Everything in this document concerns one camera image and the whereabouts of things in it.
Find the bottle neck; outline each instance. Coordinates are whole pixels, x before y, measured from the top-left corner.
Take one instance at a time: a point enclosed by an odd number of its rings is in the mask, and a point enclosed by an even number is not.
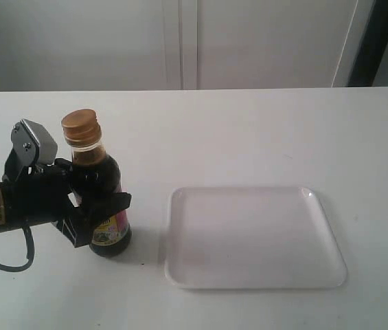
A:
[[[101,140],[90,146],[72,146],[71,161],[74,165],[92,166],[106,158],[105,148]]]

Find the dark brown liquid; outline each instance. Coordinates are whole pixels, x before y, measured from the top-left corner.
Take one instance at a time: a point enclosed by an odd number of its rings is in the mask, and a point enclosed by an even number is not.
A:
[[[78,196],[103,199],[115,191],[119,181],[119,166],[109,155],[99,164],[90,166],[72,165],[71,186]],[[117,243],[105,246],[91,243],[90,248],[100,256],[115,256],[126,249],[130,240],[131,229],[128,225],[128,232]]]

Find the bottle cap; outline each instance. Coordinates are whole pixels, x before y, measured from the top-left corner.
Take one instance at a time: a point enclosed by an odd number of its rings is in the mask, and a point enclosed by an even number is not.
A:
[[[91,146],[100,140],[102,132],[92,109],[81,109],[69,113],[61,120],[65,140],[71,146]]]

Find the black cable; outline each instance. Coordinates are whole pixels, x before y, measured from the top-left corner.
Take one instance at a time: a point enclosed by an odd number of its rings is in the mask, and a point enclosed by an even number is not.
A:
[[[26,238],[26,246],[27,246],[27,263],[22,266],[6,266],[0,263],[0,270],[5,272],[17,273],[22,272],[30,267],[30,265],[34,262],[35,257],[35,245],[34,238],[32,237],[32,231],[28,225],[22,227],[24,232],[24,237]]]

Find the robotic arm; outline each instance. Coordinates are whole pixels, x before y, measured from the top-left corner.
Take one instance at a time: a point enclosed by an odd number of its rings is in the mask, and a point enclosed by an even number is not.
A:
[[[58,146],[40,124],[22,119],[11,133],[13,148],[0,182],[0,232],[22,228],[27,244],[27,263],[0,264],[0,270],[21,272],[34,260],[30,226],[51,222],[75,248],[88,245],[93,231],[104,220],[129,207],[131,195],[113,193],[103,200],[83,198],[75,207],[71,193],[71,162],[55,159]]]

